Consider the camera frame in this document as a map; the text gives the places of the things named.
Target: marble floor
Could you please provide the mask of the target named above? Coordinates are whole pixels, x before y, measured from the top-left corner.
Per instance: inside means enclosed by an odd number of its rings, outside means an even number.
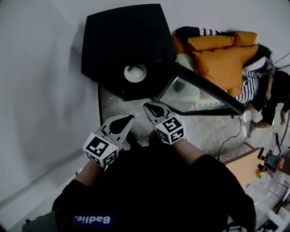
[[[150,99],[122,101],[117,96],[101,88],[103,121],[118,114],[133,114],[135,116],[135,123],[131,130],[136,135],[141,145],[147,145],[148,137],[153,129],[152,124],[149,122],[143,110],[143,104],[149,101]],[[258,112],[246,112],[242,115],[240,117],[242,122],[241,133],[238,137],[231,138],[224,144],[220,151],[221,161],[230,159],[230,157],[234,158],[237,155],[249,151],[249,148],[243,145],[245,141],[253,147],[264,147],[266,152],[271,149],[274,154],[278,154],[279,150],[276,146],[275,133],[278,133],[281,139],[285,131],[285,126],[280,125],[281,109],[282,104],[278,105],[276,109],[272,127],[268,129],[256,129],[251,139],[247,137],[250,120],[259,121],[261,119],[261,114]],[[241,129],[238,117],[232,119],[230,116],[182,116],[182,119],[186,128],[187,140],[214,157],[217,157],[223,141],[231,136],[237,135]],[[284,143],[281,146],[282,153],[287,151],[287,147],[290,146],[289,131],[290,129],[288,128]],[[277,178],[279,181],[283,182],[287,177],[278,174]],[[271,189],[280,197],[283,196],[285,192],[284,187],[281,187],[268,176],[264,177],[262,180],[257,179],[248,189],[245,189],[246,193],[254,199],[258,224],[261,224],[266,219],[266,213],[279,201],[279,198],[269,191]]]

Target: fiducial marker cube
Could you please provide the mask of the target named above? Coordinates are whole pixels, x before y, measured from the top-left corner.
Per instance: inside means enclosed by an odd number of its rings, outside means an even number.
[[[168,144],[173,144],[185,137],[184,125],[178,115],[157,124],[155,128],[158,137]]]
[[[82,149],[92,162],[102,168],[118,157],[118,147],[94,133],[90,134]]]

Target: orange pillow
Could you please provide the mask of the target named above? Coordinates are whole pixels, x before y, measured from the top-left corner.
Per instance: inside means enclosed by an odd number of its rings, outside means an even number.
[[[201,52],[232,46],[234,37],[222,35],[207,35],[193,37],[187,40],[187,47],[190,51]]]
[[[193,52],[193,55],[197,73],[221,89],[243,85],[242,65],[236,48]]]
[[[233,87],[233,88],[228,89],[228,90],[227,90],[227,93],[228,93],[229,95],[231,95],[232,97],[236,97],[236,96],[242,94],[243,91],[241,90],[241,87],[239,87],[239,86],[235,86],[235,87]]]
[[[258,48],[259,48],[258,44],[254,46],[250,46],[250,47],[237,48],[240,53],[242,65],[244,65],[245,63],[247,63],[250,59],[254,57]]]
[[[175,54],[186,53],[186,46],[184,43],[181,42],[177,35],[173,35],[172,37]]]
[[[257,33],[255,32],[236,32],[234,34],[234,46],[248,47],[252,46],[257,38]]]

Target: glass panel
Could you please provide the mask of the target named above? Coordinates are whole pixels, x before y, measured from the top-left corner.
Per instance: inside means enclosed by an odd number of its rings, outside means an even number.
[[[218,99],[180,77],[176,77],[159,101],[181,112],[228,108]]]

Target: wooden table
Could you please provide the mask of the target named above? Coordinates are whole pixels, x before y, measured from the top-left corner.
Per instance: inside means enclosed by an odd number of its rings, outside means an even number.
[[[236,176],[242,187],[252,183],[257,178],[256,170],[258,165],[264,165],[264,161],[257,158],[261,148],[253,148],[252,146],[251,148],[251,151],[224,162],[226,167]]]

